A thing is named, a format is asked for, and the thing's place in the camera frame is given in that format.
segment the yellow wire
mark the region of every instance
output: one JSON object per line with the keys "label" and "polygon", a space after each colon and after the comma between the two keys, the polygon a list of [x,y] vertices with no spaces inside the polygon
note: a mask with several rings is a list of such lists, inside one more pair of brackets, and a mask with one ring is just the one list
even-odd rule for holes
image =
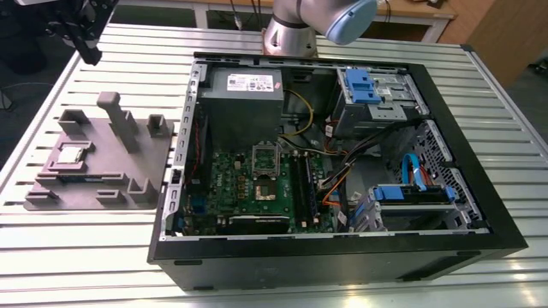
{"label": "yellow wire", "polygon": [[304,102],[304,104],[306,105],[308,108],[308,112],[309,112],[309,118],[308,118],[308,124],[306,126],[301,129],[297,130],[293,133],[282,133],[281,136],[284,137],[290,137],[290,136],[296,136],[300,133],[302,133],[310,126],[312,126],[312,120],[314,119],[314,110],[312,109],[312,105],[308,103],[306,99],[293,90],[285,89],[285,91],[288,91],[289,93],[293,93],[293,95]]}
{"label": "yellow wire", "polygon": [[332,193],[334,192],[336,187],[341,184],[345,176],[346,176],[349,173],[350,173],[350,170],[348,170],[348,171],[345,172],[345,174],[342,175],[342,177],[341,177],[341,178],[338,179],[338,181],[334,183],[330,191],[326,193],[326,195],[325,195],[325,197],[324,197],[324,199],[322,199],[322,201],[321,201],[321,204],[325,204],[325,203],[326,203],[326,199],[329,198],[329,196],[330,196]]}

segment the orange wire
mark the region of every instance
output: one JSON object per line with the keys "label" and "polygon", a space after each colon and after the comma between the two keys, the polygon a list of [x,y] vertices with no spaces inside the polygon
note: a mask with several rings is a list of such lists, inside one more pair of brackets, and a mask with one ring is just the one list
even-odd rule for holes
{"label": "orange wire", "polygon": [[341,184],[345,176],[346,176],[349,173],[350,173],[350,170],[348,170],[348,171],[345,172],[345,174],[341,176],[341,178],[338,179],[338,181],[334,183],[330,191],[326,193],[326,195],[325,195],[325,197],[324,197],[324,199],[322,199],[322,201],[321,201],[321,204],[326,204],[326,200],[329,199],[329,196],[330,196],[332,193],[334,192],[336,187]]}

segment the metal extrusion table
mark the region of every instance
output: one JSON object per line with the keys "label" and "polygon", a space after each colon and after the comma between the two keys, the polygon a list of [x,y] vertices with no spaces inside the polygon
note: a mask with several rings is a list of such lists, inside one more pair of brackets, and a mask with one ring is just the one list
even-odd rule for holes
{"label": "metal extrusion table", "polygon": [[72,58],[0,173],[0,305],[101,307],[529,307],[548,305],[546,145],[477,56],[458,46],[318,38],[321,57],[424,64],[529,248],[430,282],[182,292],[146,262],[153,210],[26,212],[25,193],[65,108],[106,117],[100,91],[121,93],[134,118],[181,117],[194,51],[258,53],[253,32],[110,24],[102,61]]}

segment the blue latch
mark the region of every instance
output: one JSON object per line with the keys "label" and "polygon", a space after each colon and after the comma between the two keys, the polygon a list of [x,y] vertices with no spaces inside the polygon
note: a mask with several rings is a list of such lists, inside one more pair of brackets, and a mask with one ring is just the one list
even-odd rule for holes
{"label": "blue latch", "polygon": [[450,186],[445,186],[445,193],[446,193],[446,198],[449,199],[449,202],[453,202],[456,199],[456,193],[454,193],[454,189]]}
{"label": "blue latch", "polygon": [[364,69],[346,69],[345,82],[352,94],[352,102],[360,104],[380,104],[381,98],[374,93],[374,81]]}
{"label": "blue latch", "polygon": [[402,200],[401,188],[397,186],[382,186],[373,189],[374,199],[380,200]]}

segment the black cable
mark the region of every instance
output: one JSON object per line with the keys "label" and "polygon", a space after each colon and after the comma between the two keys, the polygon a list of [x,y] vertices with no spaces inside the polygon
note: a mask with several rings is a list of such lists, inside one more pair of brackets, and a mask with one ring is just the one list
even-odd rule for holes
{"label": "black cable", "polygon": [[388,15],[388,23],[389,23],[390,22],[390,17],[392,17],[392,6],[390,6],[389,0],[385,0],[385,2],[386,2],[386,6],[388,6],[386,15]]}
{"label": "black cable", "polygon": [[424,121],[422,118],[416,118],[405,122],[392,123],[385,128],[382,128],[380,131],[373,133],[369,137],[362,139],[354,145],[353,149],[348,152],[348,154],[345,155],[342,162],[341,162],[340,170],[334,173],[334,175],[326,177],[324,183],[325,184],[329,183],[333,179],[338,178],[344,172],[348,171],[353,162],[356,161],[356,156],[358,156],[361,152],[366,151],[366,149],[377,145],[381,139],[385,138],[386,134],[394,132],[396,130],[404,127],[418,125],[422,121]]}
{"label": "black cable", "polygon": [[353,149],[348,152],[346,156],[344,157],[342,163],[346,163],[353,158],[357,152],[366,150],[366,148],[364,148],[366,143],[373,142],[376,144],[377,142],[374,142],[374,139],[382,137],[382,135],[386,135],[388,133],[394,132],[396,130],[401,128],[418,125],[422,121],[424,119],[418,117],[405,122],[397,122],[397,123],[392,123],[390,125],[388,125],[385,128],[382,128],[380,131],[373,133],[368,138],[362,139],[356,144]]}
{"label": "black cable", "polygon": [[236,28],[238,30],[242,30],[242,23],[241,23],[241,19],[240,19],[240,15],[236,11],[236,8],[233,6],[233,0],[230,0],[230,6],[232,6],[232,12],[233,12],[233,23],[236,25]]}
{"label": "black cable", "polygon": [[233,7],[233,1],[230,0],[232,12],[236,14],[236,8]]}
{"label": "black cable", "polygon": [[261,26],[261,22],[260,22],[260,17],[258,17],[258,13],[257,13],[257,7],[254,6],[254,0],[250,0],[250,5],[253,5],[253,13],[254,13],[254,16],[256,16],[256,18],[257,18],[257,22],[258,22],[258,27]]}
{"label": "black cable", "polygon": [[257,6],[258,6],[258,29],[262,30],[262,12],[260,9],[260,0],[257,0]]}

